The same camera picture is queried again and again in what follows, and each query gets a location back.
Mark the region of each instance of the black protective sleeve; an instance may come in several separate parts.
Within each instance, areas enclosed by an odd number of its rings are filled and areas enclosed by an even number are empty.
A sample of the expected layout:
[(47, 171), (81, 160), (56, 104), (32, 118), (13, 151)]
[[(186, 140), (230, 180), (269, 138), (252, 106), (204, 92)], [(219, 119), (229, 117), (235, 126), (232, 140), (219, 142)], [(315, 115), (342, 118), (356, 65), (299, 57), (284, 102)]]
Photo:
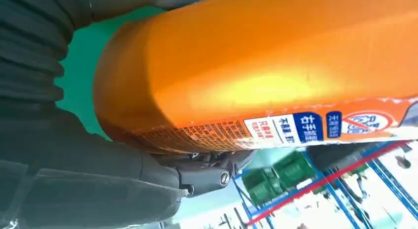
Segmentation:
[(117, 228), (177, 211), (176, 171), (87, 133), (55, 105), (63, 91), (54, 79), (76, 29), (144, 4), (192, 1), (0, 0), (0, 228), (16, 219), (21, 229)]

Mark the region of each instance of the green container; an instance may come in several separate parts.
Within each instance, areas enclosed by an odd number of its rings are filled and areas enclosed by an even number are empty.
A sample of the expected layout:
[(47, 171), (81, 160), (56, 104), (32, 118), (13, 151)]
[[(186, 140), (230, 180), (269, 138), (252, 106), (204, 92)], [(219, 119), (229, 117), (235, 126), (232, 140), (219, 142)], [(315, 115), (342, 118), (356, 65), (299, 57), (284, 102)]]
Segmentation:
[(304, 156), (297, 151), (274, 164), (273, 168), (287, 189), (315, 176)]
[(283, 184), (271, 168), (252, 170), (243, 176), (243, 183), (254, 205), (262, 205), (283, 194)]
[(361, 165), (358, 168), (356, 168), (353, 171), (351, 171), (350, 172), (350, 175), (360, 174), (360, 173), (364, 172), (368, 168), (369, 168), (369, 166), (367, 166), (367, 164)]
[(254, 205), (264, 204), (278, 196), (269, 182), (263, 182), (251, 188), (248, 193)]

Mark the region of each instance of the blue label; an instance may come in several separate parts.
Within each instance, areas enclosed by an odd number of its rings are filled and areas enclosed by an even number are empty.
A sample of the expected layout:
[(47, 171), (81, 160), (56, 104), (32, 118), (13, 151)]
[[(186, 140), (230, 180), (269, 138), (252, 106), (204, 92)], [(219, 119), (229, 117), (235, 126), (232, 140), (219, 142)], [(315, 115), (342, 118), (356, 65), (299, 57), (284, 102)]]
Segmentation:
[(328, 112), (327, 118), (327, 134), (328, 138), (341, 137), (341, 124), (343, 116), (339, 111)]
[(301, 112), (293, 114), (293, 118), (302, 143), (324, 140), (321, 116), (313, 112)]

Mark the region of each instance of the green bin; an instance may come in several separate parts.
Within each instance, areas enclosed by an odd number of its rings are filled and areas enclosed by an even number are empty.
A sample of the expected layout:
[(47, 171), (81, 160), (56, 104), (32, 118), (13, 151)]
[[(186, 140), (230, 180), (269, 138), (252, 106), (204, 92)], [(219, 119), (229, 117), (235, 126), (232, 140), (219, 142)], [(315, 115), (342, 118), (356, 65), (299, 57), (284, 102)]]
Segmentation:
[(297, 151), (274, 164), (273, 168), (287, 189), (315, 176), (304, 156)]

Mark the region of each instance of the red warning symbol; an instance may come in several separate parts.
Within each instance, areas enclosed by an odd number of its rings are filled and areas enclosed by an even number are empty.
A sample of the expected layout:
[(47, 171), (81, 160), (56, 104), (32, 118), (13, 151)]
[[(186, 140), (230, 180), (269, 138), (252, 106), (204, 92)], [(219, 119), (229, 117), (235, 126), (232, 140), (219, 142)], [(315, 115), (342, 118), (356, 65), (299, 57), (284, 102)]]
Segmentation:
[(390, 127), (393, 119), (390, 115), (377, 111), (351, 113), (343, 118), (342, 133), (369, 134)]

